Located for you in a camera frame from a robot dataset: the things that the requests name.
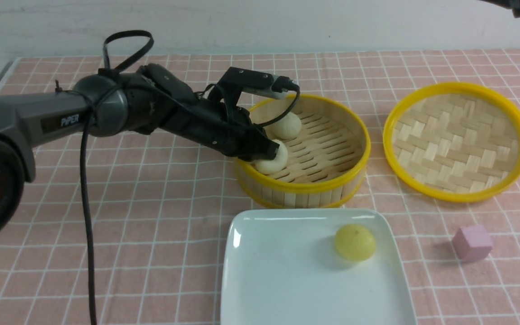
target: woven bamboo lid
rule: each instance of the woven bamboo lid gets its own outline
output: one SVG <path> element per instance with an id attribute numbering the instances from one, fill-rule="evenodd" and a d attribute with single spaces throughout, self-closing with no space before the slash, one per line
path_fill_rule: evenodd
<path id="1" fill-rule="evenodd" d="M 484 200 L 520 175 L 520 110 L 481 86 L 429 86 L 390 114 L 384 147 L 396 174 L 422 193 Z"/>

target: bamboo steamer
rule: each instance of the bamboo steamer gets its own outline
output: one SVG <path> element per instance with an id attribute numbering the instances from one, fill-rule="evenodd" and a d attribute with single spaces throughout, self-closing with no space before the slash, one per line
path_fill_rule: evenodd
<path id="1" fill-rule="evenodd" d="M 293 97 L 268 99 L 250 109 L 258 124 L 283 112 Z M 350 200 L 359 189 L 370 156 L 365 124 L 348 107 L 324 97 L 303 94 L 292 110 L 302 121 L 301 133 L 283 140 L 287 166 L 263 175 L 236 159 L 235 171 L 242 189 L 267 208 L 333 208 Z M 277 139 L 266 128 L 269 138 Z"/>
<path id="2" fill-rule="evenodd" d="M 450 202 L 482 201 L 520 176 L 520 109 L 483 86 L 435 84 L 396 106 L 383 145 L 413 189 Z"/>

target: table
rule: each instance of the table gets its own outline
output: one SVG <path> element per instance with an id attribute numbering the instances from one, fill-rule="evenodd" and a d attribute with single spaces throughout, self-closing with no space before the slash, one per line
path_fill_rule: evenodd
<path id="1" fill-rule="evenodd" d="M 304 93 L 349 105 L 366 123 L 373 148 L 367 179 L 345 207 L 388 219 L 418 323 L 520 324 L 520 179 L 485 202 L 437 202 L 397 179 L 381 143 L 398 100 L 435 82 L 483 84 L 520 107 L 520 49 L 170 55 L 138 64 L 146 62 L 166 66 L 194 90 L 238 66 L 291 77 Z M 56 79 L 72 87 L 100 66 L 100 57 L 21 58 L 0 94 L 53 91 Z M 257 101 L 243 95 L 240 105 Z M 0 324 L 89 323 L 80 139 L 35 150 L 37 181 L 0 233 Z M 229 224 L 239 212 L 261 208 L 239 188 L 231 160 L 163 131 L 93 139 L 88 153 L 101 323 L 218 324 Z M 491 233 L 493 252 L 461 264 L 450 239 L 460 226 L 477 223 Z"/>

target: yellow fruit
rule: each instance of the yellow fruit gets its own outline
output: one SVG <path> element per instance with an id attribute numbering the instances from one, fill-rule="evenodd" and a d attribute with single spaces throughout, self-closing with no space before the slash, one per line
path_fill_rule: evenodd
<path id="1" fill-rule="evenodd" d="M 359 262 L 369 259 L 374 254 L 376 240 L 367 227 L 347 224 L 336 232 L 334 246 L 345 259 Z"/>

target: white wall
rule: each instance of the white wall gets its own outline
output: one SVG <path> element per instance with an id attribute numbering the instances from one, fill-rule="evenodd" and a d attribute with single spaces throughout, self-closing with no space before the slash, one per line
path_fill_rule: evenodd
<path id="1" fill-rule="evenodd" d="M 479 0 L 0 0 L 0 57 L 100 54 L 124 29 L 151 54 L 520 47 L 520 19 Z"/>

